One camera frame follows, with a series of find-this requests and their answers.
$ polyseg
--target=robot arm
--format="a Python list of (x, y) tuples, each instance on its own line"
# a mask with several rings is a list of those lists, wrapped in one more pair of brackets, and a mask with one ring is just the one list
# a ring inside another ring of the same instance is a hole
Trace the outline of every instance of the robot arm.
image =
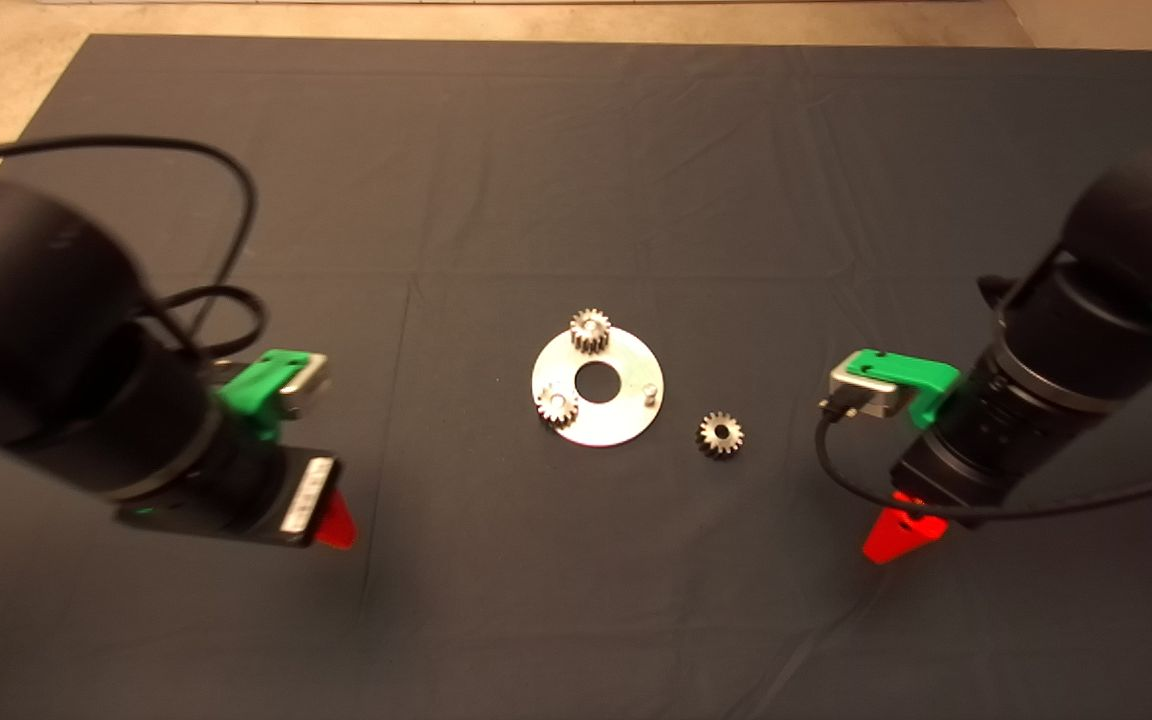
[(347, 547), (353, 523), (334, 491), (338, 457), (278, 442), (279, 422), (323, 377), (323, 356), (271, 351), (250, 367), (228, 365), (242, 372), (214, 387), (215, 348), (197, 347), (166, 305), (242, 301), (257, 318), (244, 342), (264, 314), (238, 288), (200, 290), (156, 300), (108, 233), (0, 182), (0, 452), (114, 503), (134, 526)]
[[(892, 468), (905, 501), (881, 503), (911, 511), (907, 524), (918, 516), (975, 524), (1152, 495), (1151, 483), (1046, 509), (973, 509), (1001, 505), (1016, 483), (1152, 382), (1152, 147), (1084, 192), (1032, 273), (1016, 282), (984, 278), (980, 290), (996, 310), (995, 338), (967, 377), (935, 399), (934, 419)], [(877, 384), (892, 379), (881, 370), (836, 372), (823, 404), (823, 465), (852, 492), (859, 487), (828, 460), (824, 432), (851, 410), (878, 414), (905, 400), (908, 384)]]

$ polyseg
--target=concrete floor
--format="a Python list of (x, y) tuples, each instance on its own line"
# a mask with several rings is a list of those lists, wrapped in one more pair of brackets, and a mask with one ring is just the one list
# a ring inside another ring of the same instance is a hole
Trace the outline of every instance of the concrete floor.
[(0, 141), (92, 32), (1152, 47), (1152, 0), (750, 5), (44, 5), (0, 0)]

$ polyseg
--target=gear teeth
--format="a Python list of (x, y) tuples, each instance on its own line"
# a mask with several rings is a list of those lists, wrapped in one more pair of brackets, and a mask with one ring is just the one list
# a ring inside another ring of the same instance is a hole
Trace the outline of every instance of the gear teeth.
[(710, 457), (725, 460), (736, 455), (745, 446), (745, 430), (741, 427), (740, 420), (728, 414), (708, 414), (696, 427), (696, 446)]
[(579, 401), (576, 400), (576, 393), (558, 388), (554, 384), (545, 386), (540, 395), (536, 396), (536, 414), (540, 415), (540, 419), (550, 427), (566, 429), (576, 419), (578, 412)]
[(607, 350), (612, 336), (612, 319), (596, 309), (586, 306), (571, 319), (573, 344), (585, 355), (597, 355)]

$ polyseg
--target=black cable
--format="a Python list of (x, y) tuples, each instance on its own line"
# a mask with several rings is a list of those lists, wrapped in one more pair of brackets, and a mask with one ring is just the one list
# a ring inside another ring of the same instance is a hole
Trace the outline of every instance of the black cable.
[(260, 335), (265, 333), (265, 325), (270, 324), (270, 313), (265, 310), (265, 302), (260, 297), (257, 297), (252, 291), (243, 290), (241, 287), (232, 285), (192, 287), (189, 290), (166, 296), (159, 302), (164, 309), (174, 310), (177, 306), (185, 306), (198, 300), (210, 302), (217, 297), (233, 300), (238, 305), (242, 305), (252, 316), (252, 328), (233, 340), (198, 347), (198, 351), (202, 351), (206, 357), (223, 357), (247, 350), (248, 347), (260, 340)]
[(1144, 500), (1144, 498), (1152, 497), (1152, 480), (1149, 480), (1120, 488), (1119, 491), (1070, 497), (1068, 500), (1049, 505), (1015, 507), (1015, 509), (1011, 509), (1011, 507), (984, 507), (983, 509), (982, 507), (948, 507), (945, 505), (901, 502), (892, 500), (889, 497), (879, 495), (879, 493), (870, 491), (870, 488), (858, 486), (858, 484), (847, 479), (846, 475), (833, 464), (833, 460), (829, 457), (827, 437), (831, 425), (838, 423), (838, 419), (840, 419), (840, 416), (832, 416), (827, 411), (820, 418), (814, 431), (814, 449), (817, 450), (817, 460), (820, 461), (820, 468), (824, 472), (829, 476), (829, 479), (841, 488), (852, 493), (852, 495), (864, 498), (864, 500), (869, 500), (869, 502), (873, 502), (874, 505), (881, 505), (882, 507), (893, 507), (896, 510), (910, 511), (914, 515), (929, 515), (932, 518), (943, 520), (1052, 518), (1052, 516), (1056, 515), (1071, 515), (1075, 511), (1100, 510), (1101, 507), (1123, 505), (1124, 502)]
[[(225, 252), (219, 268), (212, 276), (212, 286), (223, 286), (229, 281), (229, 274), (234, 271), (234, 265), (238, 263), (243, 245), (247, 244), (247, 234), (251, 230), (252, 219), (256, 215), (256, 182), (251, 173), (247, 172), (242, 162), (234, 156), (228, 154), (219, 147), (206, 145), (204, 142), (182, 141), (174, 137), (150, 137), (139, 135), (70, 135), (63, 137), (48, 137), (44, 141), (17, 141), (6, 142), (0, 145), (0, 158), (14, 158), (15, 156), (31, 156), (35, 152), (51, 152), (55, 150), (74, 150), (79, 147), (143, 147), (154, 150), (179, 150), (183, 152), (195, 152), (198, 156), (206, 156), (223, 165), (238, 181), (238, 189), (242, 191), (242, 213), (238, 215), (238, 227), (234, 229), (233, 240), (229, 242), (229, 250)], [(189, 323), (189, 336), (196, 338), (198, 329), (211, 311), (212, 300), (209, 297), (198, 309)]]

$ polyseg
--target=green gripper mount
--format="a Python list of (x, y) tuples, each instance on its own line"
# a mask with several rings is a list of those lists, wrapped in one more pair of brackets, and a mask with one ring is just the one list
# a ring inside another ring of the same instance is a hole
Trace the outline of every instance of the green gripper mount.
[(914, 389), (916, 395), (909, 404), (909, 414), (918, 429), (926, 429), (937, 420), (941, 402), (958, 379), (954, 365), (869, 349), (856, 354), (847, 364), (847, 373)]

